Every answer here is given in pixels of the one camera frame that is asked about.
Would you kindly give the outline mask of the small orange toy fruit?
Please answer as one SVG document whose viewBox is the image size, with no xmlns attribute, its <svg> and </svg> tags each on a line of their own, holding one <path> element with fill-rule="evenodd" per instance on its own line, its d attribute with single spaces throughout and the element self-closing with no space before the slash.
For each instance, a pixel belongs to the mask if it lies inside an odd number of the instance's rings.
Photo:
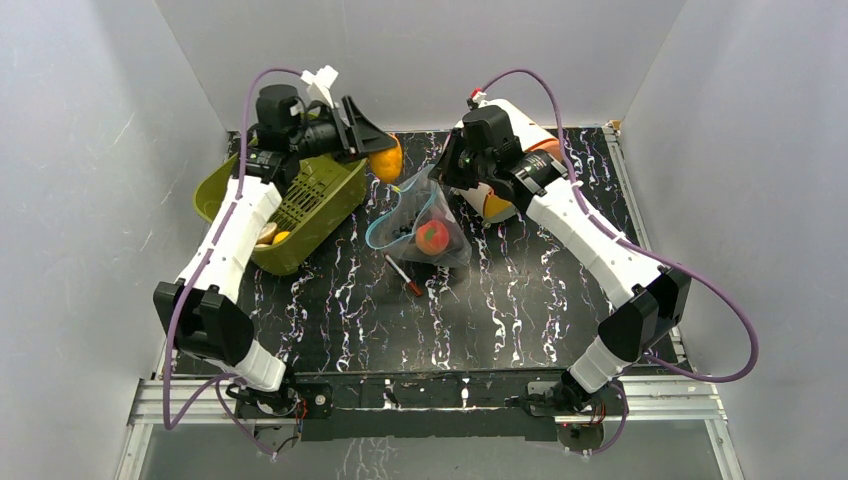
<svg viewBox="0 0 848 480">
<path fill-rule="evenodd" d="M 394 134 L 390 134 L 389 137 L 394 142 L 393 146 L 369 154 L 368 162 L 372 172 L 381 182 L 394 184 L 402 173 L 404 154 L 397 137 Z"/>
</svg>

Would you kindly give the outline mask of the olive green plastic basket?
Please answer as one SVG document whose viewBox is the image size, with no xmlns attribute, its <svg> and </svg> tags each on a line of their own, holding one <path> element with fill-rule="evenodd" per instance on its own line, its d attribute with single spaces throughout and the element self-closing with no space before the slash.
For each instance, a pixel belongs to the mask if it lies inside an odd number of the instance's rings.
<svg viewBox="0 0 848 480">
<path fill-rule="evenodd" d="M 247 173 L 268 173 L 284 160 L 284 152 L 248 143 Z M 193 196 L 194 209 L 211 224 L 224 200 L 232 175 L 238 174 L 240 152 L 234 153 L 204 179 Z M 280 242 L 254 249 L 251 261 L 270 274 L 295 273 L 321 243 L 364 201 L 367 161 L 338 163 L 323 155 L 301 159 L 299 172 L 288 186 L 269 221 L 289 234 Z"/>
</svg>

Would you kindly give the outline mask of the clear zip top bag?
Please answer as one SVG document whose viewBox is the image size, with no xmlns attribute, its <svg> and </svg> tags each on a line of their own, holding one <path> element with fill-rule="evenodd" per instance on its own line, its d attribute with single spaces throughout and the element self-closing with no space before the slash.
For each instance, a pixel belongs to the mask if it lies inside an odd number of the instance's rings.
<svg viewBox="0 0 848 480">
<path fill-rule="evenodd" d="M 471 245 L 432 170 L 429 165 L 395 188 L 395 205 L 369 224 L 366 243 L 394 259 L 466 267 Z"/>
</svg>

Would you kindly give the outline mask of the yellow toy lemon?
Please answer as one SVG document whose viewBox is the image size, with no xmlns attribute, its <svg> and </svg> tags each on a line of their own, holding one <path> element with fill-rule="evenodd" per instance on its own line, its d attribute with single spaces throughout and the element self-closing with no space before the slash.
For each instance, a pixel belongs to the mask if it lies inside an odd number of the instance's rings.
<svg viewBox="0 0 848 480">
<path fill-rule="evenodd" d="M 290 234 L 291 234 L 290 231 L 280 231 L 280 232 L 278 232 L 274 236 L 274 238 L 272 240 L 272 244 L 276 245 L 276 244 L 283 242 Z"/>
</svg>

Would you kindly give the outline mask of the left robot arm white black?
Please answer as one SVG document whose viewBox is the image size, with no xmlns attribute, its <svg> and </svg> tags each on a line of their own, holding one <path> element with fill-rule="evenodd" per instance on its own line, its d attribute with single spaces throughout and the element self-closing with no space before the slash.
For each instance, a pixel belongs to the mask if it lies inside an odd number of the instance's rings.
<svg viewBox="0 0 848 480">
<path fill-rule="evenodd" d="M 351 163 L 398 147 L 351 97 L 334 103 L 325 87 L 303 100 L 293 85 L 250 89 L 256 122 L 241 136 L 218 212 L 197 252 L 175 280 L 163 281 L 153 303 L 166 333 L 166 357 L 180 352 L 221 369 L 238 399 L 268 415 L 288 416 L 302 404 L 286 362 L 255 337 L 237 304 L 246 267 L 264 229 L 312 159 Z"/>
</svg>

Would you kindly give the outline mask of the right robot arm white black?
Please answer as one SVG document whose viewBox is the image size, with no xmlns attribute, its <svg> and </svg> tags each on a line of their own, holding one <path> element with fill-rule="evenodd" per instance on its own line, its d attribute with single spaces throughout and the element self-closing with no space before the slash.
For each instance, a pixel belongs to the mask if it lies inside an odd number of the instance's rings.
<svg viewBox="0 0 848 480">
<path fill-rule="evenodd" d="M 505 100 L 483 102 L 451 130 L 431 178 L 480 196 L 478 212 L 521 213 L 546 229 L 595 277 L 613 306 L 585 352 L 551 382 L 531 382 L 507 405 L 533 416 L 587 414 L 603 390 L 677 326 L 690 276 L 624 246 L 547 150 L 551 135 Z"/>
</svg>

